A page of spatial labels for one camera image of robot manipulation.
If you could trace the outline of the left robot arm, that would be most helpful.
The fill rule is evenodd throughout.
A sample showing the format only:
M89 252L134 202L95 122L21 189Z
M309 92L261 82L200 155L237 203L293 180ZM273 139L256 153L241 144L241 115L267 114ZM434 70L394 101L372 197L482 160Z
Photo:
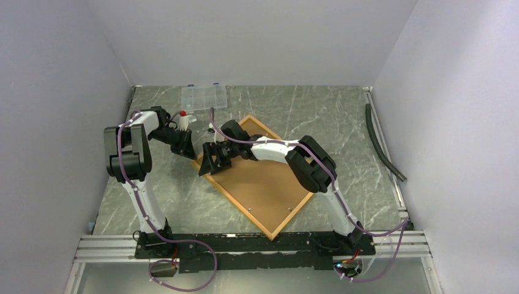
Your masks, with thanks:
M170 147L173 154L195 160L190 115L181 110L169 114L163 107L135 111L123 124L103 131L105 165L132 199L140 222L139 241L159 257L174 252L175 240L159 207L149 180L152 171L151 140Z

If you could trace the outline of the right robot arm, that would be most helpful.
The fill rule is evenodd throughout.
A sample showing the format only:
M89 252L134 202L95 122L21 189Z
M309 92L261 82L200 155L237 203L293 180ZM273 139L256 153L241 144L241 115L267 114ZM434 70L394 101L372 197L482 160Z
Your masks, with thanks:
M227 121L222 127L211 122L209 129L224 139L203 144L200 176L231 168L232 159L238 156L245 160L286 164L299 184L324 202L339 251L352 254L359 248L362 225L348 211L337 183L335 161L313 137L305 135L300 140L286 141L250 135L235 120Z

